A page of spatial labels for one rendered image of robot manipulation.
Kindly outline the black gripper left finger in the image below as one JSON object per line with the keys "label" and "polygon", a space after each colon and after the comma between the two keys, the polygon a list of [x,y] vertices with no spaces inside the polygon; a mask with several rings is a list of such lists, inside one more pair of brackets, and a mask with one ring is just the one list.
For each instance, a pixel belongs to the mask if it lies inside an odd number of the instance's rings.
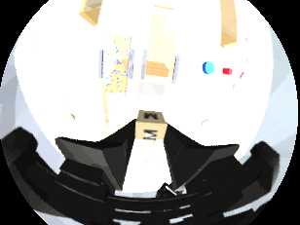
{"label": "black gripper left finger", "polygon": [[137,119],[123,124],[118,131],[111,132],[109,136],[97,142],[62,135],[53,140],[64,159],[68,157],[76,163],[103,169],[114,184],[115,191],[123,192],[135,140],[135,121]]}

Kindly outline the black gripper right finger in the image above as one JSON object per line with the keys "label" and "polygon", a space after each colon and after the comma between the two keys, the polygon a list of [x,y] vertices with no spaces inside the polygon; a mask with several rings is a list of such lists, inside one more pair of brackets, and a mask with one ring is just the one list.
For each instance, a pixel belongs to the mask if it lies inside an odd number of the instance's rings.
{"label": "black gripper right finger", "polygon": [[169,165],[173,191],[185,190],[186,184],[195,178],[210,161],[236,155],[238,148],[241,148],[238,143],[203,146],[197,140],[189,138],[184,132],[178,131],[170,123],[167,123],[163,146],[165,146],[165,155],[169,161],[167,165]]}

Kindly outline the tan labelled cube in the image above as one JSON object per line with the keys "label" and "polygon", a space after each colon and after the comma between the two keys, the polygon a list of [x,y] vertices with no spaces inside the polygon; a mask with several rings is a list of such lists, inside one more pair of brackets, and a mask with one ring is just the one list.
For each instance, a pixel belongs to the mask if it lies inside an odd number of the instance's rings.
{"label": "tan labelled cube", "polygon": [[167,123],[162,112],[139,111],[135,121],[135,144],[162,146]]}

